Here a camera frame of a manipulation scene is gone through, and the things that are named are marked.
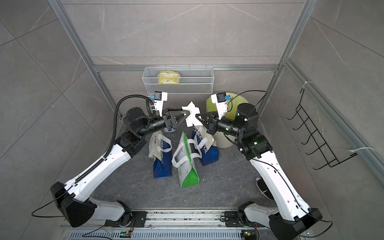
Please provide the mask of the blue white paper bag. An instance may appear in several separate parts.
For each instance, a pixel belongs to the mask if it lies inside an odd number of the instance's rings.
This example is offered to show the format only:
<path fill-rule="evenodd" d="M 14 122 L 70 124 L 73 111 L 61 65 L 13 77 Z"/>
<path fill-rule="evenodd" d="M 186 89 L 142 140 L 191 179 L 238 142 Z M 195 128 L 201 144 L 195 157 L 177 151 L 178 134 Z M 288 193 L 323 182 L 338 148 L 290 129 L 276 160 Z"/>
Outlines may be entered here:
<path fill-rule="evenodd" d="M 198 144 L 202 153 L 202 166 L 210 165 L 219 160 L 219 148 L 217 147 L 214 137 L 207 133 L 203 126 L 194 126 L 192 139 Z"/>
<path fill-rule="evenodd" d="M 149 158 L 153 159 L 155 179 L 172 176 L 172 142 L 162 131 L 154 132 L 149 143 Z"/>

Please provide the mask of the green white paper bag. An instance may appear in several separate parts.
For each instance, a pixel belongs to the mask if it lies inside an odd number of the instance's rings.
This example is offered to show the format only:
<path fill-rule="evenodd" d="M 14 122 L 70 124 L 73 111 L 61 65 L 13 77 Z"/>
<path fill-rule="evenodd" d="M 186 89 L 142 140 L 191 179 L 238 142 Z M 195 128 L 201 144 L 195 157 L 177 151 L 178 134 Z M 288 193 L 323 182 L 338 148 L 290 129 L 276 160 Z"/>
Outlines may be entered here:
<path fill-rule="evenodd" d="M 182 132 L 180 142 L 172 158 L 172 164 L 178 170 L 182 188 L 197 185 L 200 182 L 195 160 L 201 158 L 202 153 L 197 142 L 189 139 L 186 133 Z"/>

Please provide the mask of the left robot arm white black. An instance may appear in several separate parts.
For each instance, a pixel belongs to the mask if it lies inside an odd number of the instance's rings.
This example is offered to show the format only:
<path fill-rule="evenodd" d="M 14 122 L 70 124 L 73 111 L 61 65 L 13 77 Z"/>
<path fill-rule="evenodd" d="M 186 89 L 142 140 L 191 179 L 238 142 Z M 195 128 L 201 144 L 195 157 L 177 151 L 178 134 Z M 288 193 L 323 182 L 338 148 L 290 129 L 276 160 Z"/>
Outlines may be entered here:
<path fill-rule="evenodd" d="M 119 107 L 132 98 L 144 99 L 148 114 L 140 107 L 129 109 L 123 118 L 127 130 L 117 137 Z M 56 182 L 51 186 L 53 202 L 62 217 L 73 228 L 89 221 L 111 221 L 121 227 L 128 226 L 133 215 L 124 202 L 100 201 L 93 199 L 91 194 L 110 174 L 141 151 L 147 143 L 147 135 L 164 128 L 173 130 L 183 122 L 188 123 L 189 117 L 195 117 L 195 113 L 185 107 L 160 112 L 154 102 L 143 95 L 128 95 L 120 99 L 114 113 L 112 139 L 106 152 L 76 177 L 64 184 Z"/>

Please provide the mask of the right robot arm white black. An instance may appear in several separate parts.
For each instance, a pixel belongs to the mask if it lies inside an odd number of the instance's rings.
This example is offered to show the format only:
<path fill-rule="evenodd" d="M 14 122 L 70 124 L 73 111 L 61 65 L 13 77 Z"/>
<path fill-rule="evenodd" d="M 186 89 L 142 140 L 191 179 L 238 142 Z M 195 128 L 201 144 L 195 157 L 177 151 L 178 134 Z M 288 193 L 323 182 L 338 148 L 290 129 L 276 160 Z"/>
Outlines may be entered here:
<path fill-rule="evenodd" d="M 239 207 L 239 218 L 247 224 L 261 224 L 269 228 L 279 240 L 293 240 L 323 221 L 319 209 L 311 208 L 296 191 L 281 168 L 273 147 L 258 131 L 259 113 L 256 106 L 241 103 L 237 106 L 234 119 L 227 118 L 228 103 L 232 98 L 226 93 L 211 95 L 216 105 L 215 112 L 196 114 L 207 133 L 221 132 L 233 136 L 234 145 L 261 175 L 258 185 L 266 187 L 277 206 L 267 208 L 256 203 Z"/>

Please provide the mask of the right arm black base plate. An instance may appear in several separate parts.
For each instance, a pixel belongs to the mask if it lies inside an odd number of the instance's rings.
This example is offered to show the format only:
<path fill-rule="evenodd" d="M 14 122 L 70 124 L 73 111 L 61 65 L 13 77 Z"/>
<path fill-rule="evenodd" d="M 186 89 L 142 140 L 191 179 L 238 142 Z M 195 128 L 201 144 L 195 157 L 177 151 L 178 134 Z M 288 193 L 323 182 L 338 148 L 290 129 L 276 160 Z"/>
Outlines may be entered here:
<path fill-rule="evenodd" d="M 250 222 L 245 214 L 239 211 L 225 211 L 223 216 L 220 216 L 220 221 L 225 223 L 227 228 L 237 228 L 237 227 L 264 227 L 258 223 Z"/>

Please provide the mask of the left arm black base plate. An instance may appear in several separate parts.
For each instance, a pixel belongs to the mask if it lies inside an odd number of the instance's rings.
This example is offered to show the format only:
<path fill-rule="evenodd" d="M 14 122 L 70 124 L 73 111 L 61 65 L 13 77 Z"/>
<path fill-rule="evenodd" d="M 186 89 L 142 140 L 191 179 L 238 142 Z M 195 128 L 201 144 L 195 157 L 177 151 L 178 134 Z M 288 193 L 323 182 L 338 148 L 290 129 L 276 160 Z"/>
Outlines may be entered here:
<path fill-rule="evenodd" d="M 106 227 L 114 228 L 143 228 L 147 219 L 148 212 L 146 211 L 133 211 L 129 214 L 124 214 L 118 221 L 106 220 Z"/>

